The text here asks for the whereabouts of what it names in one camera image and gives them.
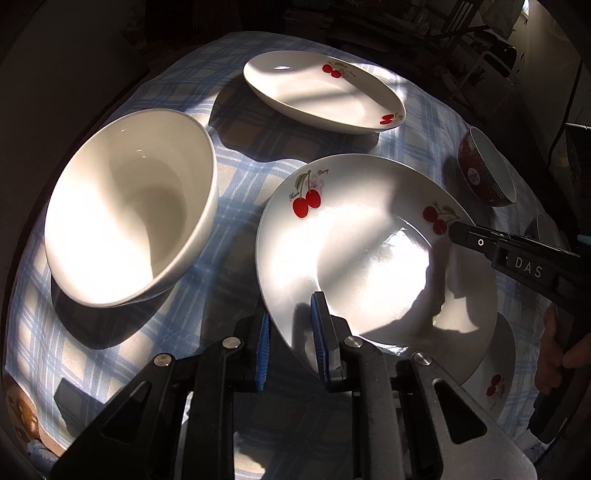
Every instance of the silver screw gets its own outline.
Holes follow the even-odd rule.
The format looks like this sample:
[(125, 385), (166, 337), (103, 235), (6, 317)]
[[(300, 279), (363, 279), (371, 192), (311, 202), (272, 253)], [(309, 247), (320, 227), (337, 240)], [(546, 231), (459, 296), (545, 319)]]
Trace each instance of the silver screw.
[(161, 353), (154, 357), (154, 365), (157, 367), (167, 367), (170, 365), (170, 362), (173, 361), (173, 358), (167, 353)]
[(417, 352), (413, 355), (414, 361), (419, 365), (431, 365), (433, 358), (428, 353)]
[(241, 343), (242, 342), (238, 337), (226, 337), (224, 338), (222, 345), (224, 346), (224, 348), (232, 350), (238, 348)]
[(359, 337), (350, 335), (345, 339), (345, 345), (351, 348), (359, 348), (363, 345), (363, 340)]

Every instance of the human hand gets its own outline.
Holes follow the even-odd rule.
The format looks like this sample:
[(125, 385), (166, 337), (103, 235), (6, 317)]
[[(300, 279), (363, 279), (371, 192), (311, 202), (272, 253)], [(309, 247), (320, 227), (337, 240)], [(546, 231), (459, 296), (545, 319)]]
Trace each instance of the human hand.
[(591, 333), (564, 353), (564, 349), (556, 341), (556, 329), (556, 305), (550, 304), (544, 313), (544, 333), (540, 342), (538, 369), (534, 378), (535, 387), (546, 395), (562, 382), (561, 366), (580, 368), (591, 365)]

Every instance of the checkered tablecloth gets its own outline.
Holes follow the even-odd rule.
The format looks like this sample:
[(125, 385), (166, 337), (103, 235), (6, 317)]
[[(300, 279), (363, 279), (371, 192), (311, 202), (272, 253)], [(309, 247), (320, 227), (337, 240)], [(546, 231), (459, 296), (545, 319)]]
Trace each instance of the checkered tablecloth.
[[(261, 102), (242, 77), (249, 59), (273, 50), (328, 54), (374, 74), (404, 101), (406, 121), (379, 135), (353, 136), (282, 116)], [(6, 368), (31, 397), (43, 429), (62, 447), (153, 355), (193, 354), (253, 313), (259, 292), (254, 242), (260, 215), (279, 184), (306, 162), (352, 152), (402, 162), (443, 186), (476, 223), (499, 230), (523, 233), (543, 211), (513, 168), (517, 203), (485, 207), (457, 167), (457, 146), (468, 127), (457, 113), (393, 72), (311, 41), (270, 33), (229, 34), (142, 85), (109, 121), (154, 107), (188, 113), (211, 136), (219, 169), (215, 225), (203, 253), (164, 303), (126, 311), (132, 319), (127, 331), (102, 313), (62, 306), (56, 314), (60, 298), (51, 295), (41, 214), (10, 305)], [(517, 343), (515, 376), (499, 422), (518, 439), (537, 393), (533, 378), (548, 302), (501, 274), (497, 283), (498, 309), (511, 323)], [(268, 479), (350, 478), (348, 400), (326, 394), (277, 336), (271, 354), (266, 391), (236, 399), (236, 477), (260, 478), (266, 472)]]

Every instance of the table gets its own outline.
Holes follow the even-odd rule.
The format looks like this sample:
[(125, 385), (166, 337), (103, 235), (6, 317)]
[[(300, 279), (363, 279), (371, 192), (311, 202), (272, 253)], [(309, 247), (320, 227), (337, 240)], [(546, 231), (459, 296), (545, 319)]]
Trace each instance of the table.
[[(314, 51), (354, 63), (396, 91), (406, 121), (379, 135), (352, 136), (282, 116), (242, 77), (250, 58), (273, 50)], [(484, 206), (457, 166), (457, 146), (468, 128), (457, 113), (395, 73), (311, 41), (229, 34), (143, 84), (108, 122), (154, 107), (186, 112), (210, 134), (219, 174), (215, 225), (203, 253), (168, 297), (118, 312), (96, 311), (68, 303), (52, 288), (43, 247), (45, 210), (41, 213), (9, 308), (6, 369), (35, 404), (40, 426), (62, 448), (152, 356), (169, 352), (182, 358), (201, 351), (254, 312), (260, 215), (273, 191), (304, 163), (352, 152), (402, 162), (443, 186), (477, 224), (499, 230), (523, 233), (543, 211), (512, 167), (517, 203)], [(537, 394), (533, 378), (548, 301), (502, 274), (497, 284), (498, 309), (511, 323), (517, 346), (515, 376), (499, 423), (519, 440)], [(236, 478), (260, 478), (265, 472), (266, 479), (351, 478), (349, 422), (347, 398), (324, 392), (274, 335), (265, 392), (236, 398)]]

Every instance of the blue cloth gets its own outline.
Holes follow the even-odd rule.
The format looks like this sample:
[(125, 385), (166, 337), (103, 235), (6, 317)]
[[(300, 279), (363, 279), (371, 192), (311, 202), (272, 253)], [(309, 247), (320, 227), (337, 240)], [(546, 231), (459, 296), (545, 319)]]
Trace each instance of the blue cloth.
[[(405, 103), (406, 121), (379, 136), (353, 136), (282, 116), (261, 102), (242, 77), (249, 59), (273, 50), (328, 54), (374, 74)], [(512, 167), (517, 203), (485, 207), (457, 166), (457, 147), (468, 128), (457, 113), (393, 72), (311, 41), (270, 33), (229, 34), (142, 85), (109, 122), (155, 107), (186, 112), (204, 125), (215, 146), (219, 175), (219, 208), (210, 240), (164, 303), (126, 311), (130, 331), (122, 330), (125, 322), (109, 322), (67, 305), (58, 317), (43, 247), (44, 212), (18, 269), (6, 368), (31, 397), (40, 426), (64, 448), (153, 355), (190, 355), (230, 334), (235, 320), (252, 314), (259, 292), (254, 242), (260, 215), (273, 191), (304, 163), (354, 152), (402, 162), (443, 186), (476, 223), (498, 230), (523, 233), (543, 212)], [(509, 320), (517, 346), (515, 376), (499, 422), (517, 439), (537, 394), (533, 379), (548, 301), (502, 274), (497, 283), (498, 309)], [(85, 321), (68, 321), (67, 312)], [(347, 400), (326, 394), (282, 349), (272, 339), (266, 392), (236, 399), (236, 477), (260, 478), (265, 471), (265, 478), (350, 477)]]

